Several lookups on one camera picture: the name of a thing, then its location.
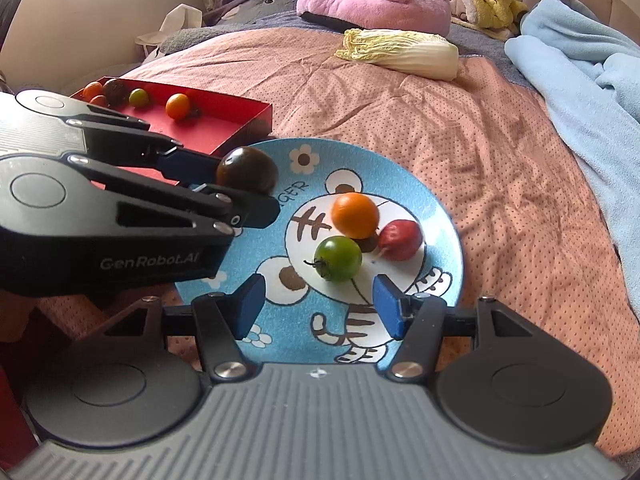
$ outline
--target blue towel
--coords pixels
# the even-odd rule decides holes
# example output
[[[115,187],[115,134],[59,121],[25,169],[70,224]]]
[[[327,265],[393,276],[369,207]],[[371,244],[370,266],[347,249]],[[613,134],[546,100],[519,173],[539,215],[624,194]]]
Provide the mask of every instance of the blue towel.
[[[504,51],[593,189],[640,319],[640,47],[577,0],[540,1],[521,31]]]

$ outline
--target white paper bag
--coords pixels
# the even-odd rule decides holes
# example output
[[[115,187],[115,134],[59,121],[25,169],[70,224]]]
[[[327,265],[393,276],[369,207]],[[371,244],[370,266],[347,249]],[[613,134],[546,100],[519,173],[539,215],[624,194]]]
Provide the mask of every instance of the white paper bag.
[[[202,11],[186,4],[180,4],[169,12],[157,32],[143,34],[136,38],[136,44],[145,49],[145,56],[149,51],[157,48],[171,34],[182,28],[200,28],[202,26]]]

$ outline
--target orange blanket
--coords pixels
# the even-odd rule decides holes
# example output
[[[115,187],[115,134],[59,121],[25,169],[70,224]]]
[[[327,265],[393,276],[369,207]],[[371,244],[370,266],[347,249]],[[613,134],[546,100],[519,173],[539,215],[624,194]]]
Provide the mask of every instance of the orange blanket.
[[[456,223],[463,303],[497,296],[599,366],[614,405],[598,446],[640,447],[638,322],[598,205],[542,99],[481,57],[461,59],[452,83],[433,82],[340,60],[341,43],[293,28],[239,32],[129,76],[270,102],[277,137],[342,140],[407,168]]]

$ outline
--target plate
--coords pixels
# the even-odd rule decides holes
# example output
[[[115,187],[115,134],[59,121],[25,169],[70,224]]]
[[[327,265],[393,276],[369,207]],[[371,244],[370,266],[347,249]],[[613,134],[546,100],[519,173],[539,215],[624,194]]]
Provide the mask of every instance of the plate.
[[[456,229],[440,202],[418,179],[387,158],[325,139],[279,139],[254,144],[278,166],[274,195],[282,208],[266,229],[236,229],[236,239],[216,276],[177,283],[182,299],[233,292],[254,272],[267,283],[267,301],[250,334],[239,342],[257,363],[379,363],[398,349],[371,306],[371,283],[387,274],[407,294],[429,292],[455,305],[463,259]],[[406,262],[374,258],[364,248],[356,277],[326,282],[304,260],[317,245],[340,234],[331,222],[336,194],[361,192],[376,203],[380,227],[396,219],[417,221],[425,244]]]

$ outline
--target red tray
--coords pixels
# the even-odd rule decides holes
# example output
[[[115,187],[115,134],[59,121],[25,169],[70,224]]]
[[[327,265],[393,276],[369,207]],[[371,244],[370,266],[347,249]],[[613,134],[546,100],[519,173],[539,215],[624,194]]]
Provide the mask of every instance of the red tray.
[[[104,84],[111,77],[103,77]],[[150,131],[180,140],[185,148],[217,156],[226,155],[238,146],[246,146],[264,140],[273,125],[273,107],[268,103],[236,97],[218,92],[209,92],[185,86],[174,86],[135,79],[120,79],[129,91],[144,89],[151,98],[144,108],[129,104],[113,107],[114,110],[138,117],[151,124]],[[185,94],[191,105],[200,113],[174,121],[164,112],[164,105],[174,94]],[[71,97],[82,100],[79,90]],[[156,170],[126,168],[129,171],[164,180]]]

